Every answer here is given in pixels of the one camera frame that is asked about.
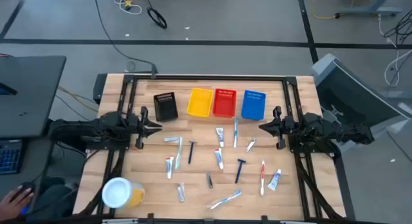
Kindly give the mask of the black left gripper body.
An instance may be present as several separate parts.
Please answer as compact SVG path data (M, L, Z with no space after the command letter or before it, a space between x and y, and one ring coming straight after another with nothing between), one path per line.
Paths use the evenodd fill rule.
M142 138L147 136L146 124L149 121L148 119L148 110L145 106L141 107L140 117L136 116L134 113L130 114L127 118L128 128L127 131L130 135L138 135L135 147L137 149L143 149L144 144Z

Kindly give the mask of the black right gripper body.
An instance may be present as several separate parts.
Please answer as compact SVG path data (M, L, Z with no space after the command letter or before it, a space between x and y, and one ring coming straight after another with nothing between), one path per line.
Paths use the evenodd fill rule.
M277 137L277 150L282 150L286 147L285 139L283 138L284 134L290 134L294 132L295 121L292 116L285 116L284 119L281 119L281 107L276 106L273 110L274 115L274 136Z

